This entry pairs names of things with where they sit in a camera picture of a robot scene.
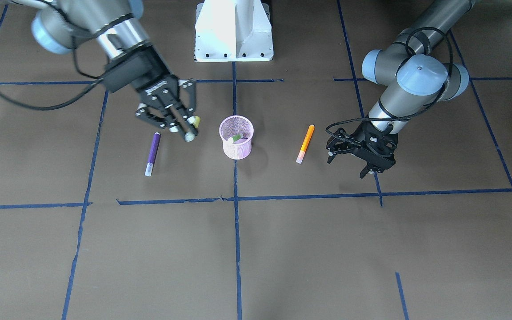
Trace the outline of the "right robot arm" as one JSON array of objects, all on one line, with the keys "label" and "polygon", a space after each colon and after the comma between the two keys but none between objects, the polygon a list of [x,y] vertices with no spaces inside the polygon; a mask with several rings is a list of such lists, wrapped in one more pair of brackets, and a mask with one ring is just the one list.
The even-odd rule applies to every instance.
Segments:
[{"label": "right robot arm", "polygon": [[94,39],[109,63],[98,81],[110,92],[130,86],[140,97],[136,116],[187,142],[198,135],[196,82],[180,80],[165,64],[140,24],[140,0],[41,0],[31,32],[41,47],[73,53]]}]

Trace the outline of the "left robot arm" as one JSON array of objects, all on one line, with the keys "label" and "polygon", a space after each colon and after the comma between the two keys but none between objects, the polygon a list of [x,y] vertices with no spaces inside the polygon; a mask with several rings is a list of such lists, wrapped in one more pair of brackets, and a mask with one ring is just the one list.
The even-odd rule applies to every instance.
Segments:
[{"label": "left robot arm", "polygon": [[370,51],[362,61],[362,75],[386,87],[365,117],[358,118],[353,133],[336,122],[326,144],[328,163],[337,155],[352,154],[365,161],[360,178],[382,173],[396,164],[398,134],[407,122],[428,111],[439,101],[451,100],[467,89],[469,74],[453,62],[453,49],[447,43],[449,61],[431,56],[451,27],[475,5],[475,0],[435,0],[415,22],[404,29],[386,49]]}]

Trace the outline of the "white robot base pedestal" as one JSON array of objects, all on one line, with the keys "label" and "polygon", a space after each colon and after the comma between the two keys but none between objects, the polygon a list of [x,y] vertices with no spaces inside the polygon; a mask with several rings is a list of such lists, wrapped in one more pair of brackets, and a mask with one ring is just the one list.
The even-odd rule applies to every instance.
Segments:
[{"label": "white robot base pedestal", "polygon": [[205,0],[196,6],[194,59],[198,62],[271,61],[268,0]]}]

